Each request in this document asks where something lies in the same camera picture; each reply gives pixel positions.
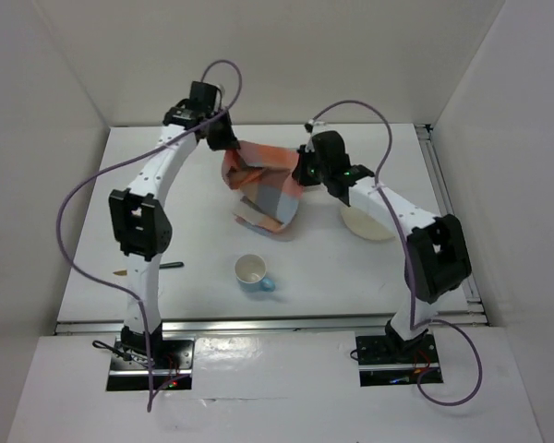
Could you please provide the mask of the orange blue checkered cloth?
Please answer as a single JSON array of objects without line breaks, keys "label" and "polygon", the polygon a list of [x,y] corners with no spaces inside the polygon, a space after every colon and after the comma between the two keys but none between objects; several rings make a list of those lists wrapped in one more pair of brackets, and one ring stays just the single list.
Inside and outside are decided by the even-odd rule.
[{"label": "orange blue checkered cloth", "polygon": [[293,178],[296,150],[241,140],[223,155],[222,178],[240,194],[235,219],[257,233],[276,235],[297,214],[303,187]]}]

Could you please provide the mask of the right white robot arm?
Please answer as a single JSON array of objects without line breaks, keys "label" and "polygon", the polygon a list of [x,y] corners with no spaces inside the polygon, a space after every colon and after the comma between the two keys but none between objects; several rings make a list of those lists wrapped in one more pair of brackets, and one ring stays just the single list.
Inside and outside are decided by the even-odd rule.
[{"label": "right white robot arm", "polygon": [[332,197],[379,223],[401,242],[409,300],[386,324],[383,345],[393,361],[406,361],[424,340],[440,298],[471,275],[462,225],[451,214],[440,216],[419,208],[380,182],[366,166],[353,165],[337,131],[312,124],[305,129],[310,139],[297,150],[294,179],[302,186],[325,186]]}]

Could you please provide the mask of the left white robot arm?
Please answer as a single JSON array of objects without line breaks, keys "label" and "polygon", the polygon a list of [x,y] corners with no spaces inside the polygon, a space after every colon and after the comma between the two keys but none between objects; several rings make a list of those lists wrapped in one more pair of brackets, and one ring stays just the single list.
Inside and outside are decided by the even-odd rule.
[{"label": "left white robot arm", "polygon": [[214,149],[237,150],[229,114],[222,107],[220,87],[194,81],[189,96],[164,116],[157,152],[136,178],[108,197],[114,239],[126,257],[128,297],[121,343],[132,359],[152,368],[163,359],[163,323],[158,291],[163,253],[173,228],[164,204],[187,157],[202,139]]}]

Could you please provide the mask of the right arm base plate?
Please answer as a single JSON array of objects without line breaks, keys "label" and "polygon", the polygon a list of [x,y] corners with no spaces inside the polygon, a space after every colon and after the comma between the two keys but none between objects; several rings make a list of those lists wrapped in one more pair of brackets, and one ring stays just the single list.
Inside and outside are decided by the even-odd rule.
[{"label": "right arm base plate", "polygon": [[403,353],[394,352],[385,335],[357,336],[349,353],[358,364],[361,387],[440,384],[443,375],[437,346],[432,334]]}]

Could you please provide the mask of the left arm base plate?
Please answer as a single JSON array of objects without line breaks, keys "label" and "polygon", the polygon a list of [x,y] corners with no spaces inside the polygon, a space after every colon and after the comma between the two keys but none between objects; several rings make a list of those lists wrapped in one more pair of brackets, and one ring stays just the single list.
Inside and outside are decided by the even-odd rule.
[{"label": "left arm base plate", "polygon": [[[94,341],[92,345],[111,353],[106,383],[109,392],[147,391],[149,389],[147,358],[123,347],[120,340],[114,345]],[[153,360],[153,388],[179,391],[192,389],[192,368],[195,340],[163,342],[161,354]]]}]

